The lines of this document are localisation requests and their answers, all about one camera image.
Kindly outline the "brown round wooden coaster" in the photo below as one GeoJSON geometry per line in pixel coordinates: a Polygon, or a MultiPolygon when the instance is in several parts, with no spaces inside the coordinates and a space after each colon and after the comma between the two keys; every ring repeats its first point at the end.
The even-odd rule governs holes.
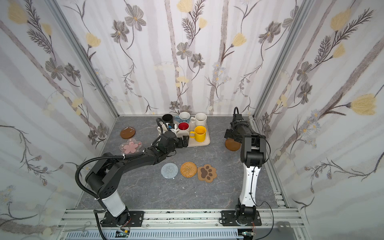
{"type": "Polygon", "coordinates": [[[233,152],[238,151],[241,148],[242,144],[239,142],[236,142],[235,140],[228,138],[225,141],[225,147],[233,152]]]}

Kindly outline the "grey blue round coaster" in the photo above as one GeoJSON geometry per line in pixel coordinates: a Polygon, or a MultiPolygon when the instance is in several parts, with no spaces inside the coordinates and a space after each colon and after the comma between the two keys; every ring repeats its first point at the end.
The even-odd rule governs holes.
{"type": "Polygon", "coordinates": [[[174,179],[178,171],[178,166],[174,163],[167,163],[161,168],[161,174],[166,179],[174,179]]]}

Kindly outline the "woven rattan round coaster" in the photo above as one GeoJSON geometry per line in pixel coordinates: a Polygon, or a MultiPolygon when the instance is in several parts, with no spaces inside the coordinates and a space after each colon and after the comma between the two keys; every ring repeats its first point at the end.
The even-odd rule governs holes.
{"type": "Polygon", "coordinates": [[[198,171],[198,167],[193,162],[185,162],[180,168],[181,175],[185,178],[192,178],[198,171]]]}

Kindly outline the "pink flower coaster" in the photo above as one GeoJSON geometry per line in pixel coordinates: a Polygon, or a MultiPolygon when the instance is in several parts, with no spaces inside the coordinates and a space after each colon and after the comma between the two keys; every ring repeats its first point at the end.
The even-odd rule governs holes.
{"type": "Polygon", "coordinates": [[[120,145],[120,150],[122,152],[122,155],[129,155],[129,154],[138,153],[142,146],[143,146],[142,142],[131,138],[131,139],[128,139],[126,143],[123,143],[120,145]]]}

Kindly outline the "brown paw shaped coaster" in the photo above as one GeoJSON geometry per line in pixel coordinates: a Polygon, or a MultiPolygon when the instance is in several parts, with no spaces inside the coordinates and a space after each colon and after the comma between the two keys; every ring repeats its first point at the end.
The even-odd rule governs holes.
{"type": "Polygon", "coordinates": [[[211,183],[215,178],[217,178],[217,170],[211,165],[206,164],[203,167],[198,167],[198,179],[206,183],[211,183]]]}

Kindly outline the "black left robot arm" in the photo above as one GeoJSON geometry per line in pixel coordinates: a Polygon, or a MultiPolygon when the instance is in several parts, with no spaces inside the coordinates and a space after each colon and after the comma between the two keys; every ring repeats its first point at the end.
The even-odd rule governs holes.
{"type": "Polygon", "coordinates": [[[135,154],[114,156],[104,154],[84,162],[78,170],[85,165],[95,162],[85,180],[89,189],[82,187],[83,191],[92,195],[113,218],[128,214],[127,206],[118,194],[118,186],[123,174],[145,166],[153,166],[164,161],[176,149],[186,148],[189,137],[177,137],[171,131],[161,134],[153,144],[143,151],[135,154]]]}

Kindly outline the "dark brown round coaster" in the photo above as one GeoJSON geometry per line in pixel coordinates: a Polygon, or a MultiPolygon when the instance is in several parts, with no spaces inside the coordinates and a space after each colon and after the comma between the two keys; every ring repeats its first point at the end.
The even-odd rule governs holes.
{"type": "Polygon", "coordinates": [[[136,134],[136,130],[133,127],[126,127],[121,130],[120,136],[122,139],[130,139],[136,134]]]}

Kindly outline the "purple mug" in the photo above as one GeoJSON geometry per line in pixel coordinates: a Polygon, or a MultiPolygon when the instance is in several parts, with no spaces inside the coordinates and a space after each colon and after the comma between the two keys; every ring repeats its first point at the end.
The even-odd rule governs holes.
{"type": "Polygon", "coordinates": [[[186,131],[186,130],[179,130],[179,131],[176,133],[176,135],[177,135],[178,138],[183,138],[184,136],[189,137],[189,136],[190,136],[190,132],[189,132],[189,131],[186,131]]]}

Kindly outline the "beige plastic tray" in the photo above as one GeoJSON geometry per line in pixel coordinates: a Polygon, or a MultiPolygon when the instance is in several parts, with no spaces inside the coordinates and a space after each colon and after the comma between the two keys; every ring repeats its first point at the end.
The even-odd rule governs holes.
{"type": "MultiPolygon", "coordinates": [[[[191,131],[193,131],[195,129],[196,126],[193,125],[193,124],[189,124],[189,125],[190,125],[190,131],[189,132],[191,132],[191,131]]],[[[210,140],[210,135],[209,135],[208,127],[206,126],[205,128],[207,129],[205,141],[202,142],[202,143],[198,143],[194,139],[190,138],[189,146],[188,147],[202,147],[202,146],[207,146],[207,145],[210,144],[211,140],[210,140]]]]}

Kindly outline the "white mug red inside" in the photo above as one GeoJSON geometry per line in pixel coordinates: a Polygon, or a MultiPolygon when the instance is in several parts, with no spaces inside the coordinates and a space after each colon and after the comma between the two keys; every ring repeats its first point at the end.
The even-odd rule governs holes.
{"type": "Polygon", "coordinates": [[[178,124],[178,130],[179,131],[190,131],[190,125],[187,122],[181,122],[178,124]]]}

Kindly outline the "plain white mug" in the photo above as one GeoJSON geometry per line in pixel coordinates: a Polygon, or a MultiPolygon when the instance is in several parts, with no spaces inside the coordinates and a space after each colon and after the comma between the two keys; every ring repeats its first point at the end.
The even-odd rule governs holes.
{"type": "Polygon", "coordinates": [[[165,133],[168,130],[168,125],[167,124],[162,124],[160,127],[157,127],[158,134],[161,135],[165,133]]]}

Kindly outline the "yellow mug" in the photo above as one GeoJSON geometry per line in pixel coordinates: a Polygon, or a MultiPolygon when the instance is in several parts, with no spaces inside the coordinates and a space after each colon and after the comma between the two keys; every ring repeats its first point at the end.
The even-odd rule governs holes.
{"type": "Polygon", "coordinates": [[[194,139],[198,143],[202,143],[206,139],[207,129],[204,126],[197,126],[190,132],[190,138],[194,139]]]}

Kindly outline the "blue patterned mug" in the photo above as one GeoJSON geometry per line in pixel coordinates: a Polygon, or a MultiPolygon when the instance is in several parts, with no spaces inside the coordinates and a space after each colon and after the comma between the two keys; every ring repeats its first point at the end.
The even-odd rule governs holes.
{"type": "Polygon", "coordinates": [[[175,117],[175,120],[178,123],[189,123],[191,119],[191,115],[189,112],[181,112],[178,116],[175,117]]]}

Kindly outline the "black mug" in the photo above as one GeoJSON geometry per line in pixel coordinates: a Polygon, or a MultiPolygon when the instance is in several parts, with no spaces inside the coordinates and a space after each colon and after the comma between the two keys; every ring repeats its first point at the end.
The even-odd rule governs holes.
{"type": "Polygon", "coordinates": [[[162,120],[165,123],[173,124],[174,123],[174,116],[171,115],[171,114],[165,114],[165,115],[162,116],[162,120]]]}

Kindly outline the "white speckled mug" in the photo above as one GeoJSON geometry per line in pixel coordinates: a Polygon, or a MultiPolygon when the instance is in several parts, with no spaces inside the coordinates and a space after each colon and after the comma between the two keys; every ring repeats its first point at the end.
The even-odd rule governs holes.
{"type": "Polygon", "coordinates": [[[204,113],[197,113],[194,117],[191,117],[190,123],[195,125],[196,127],[198,126],[207,126],[207,115],[204,113]]]}

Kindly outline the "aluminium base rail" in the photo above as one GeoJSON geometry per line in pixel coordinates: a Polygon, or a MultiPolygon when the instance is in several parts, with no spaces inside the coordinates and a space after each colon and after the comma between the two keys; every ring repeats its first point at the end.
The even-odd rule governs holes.
{"type": "Polygon", "coordinates": [[[297,209],[259,209],[254,224],[239,225],[234,212],[202,210],[143,211],[140,227],[102,227],[88,210],[65,211],[54,240],[309,240],[297,209]]]}

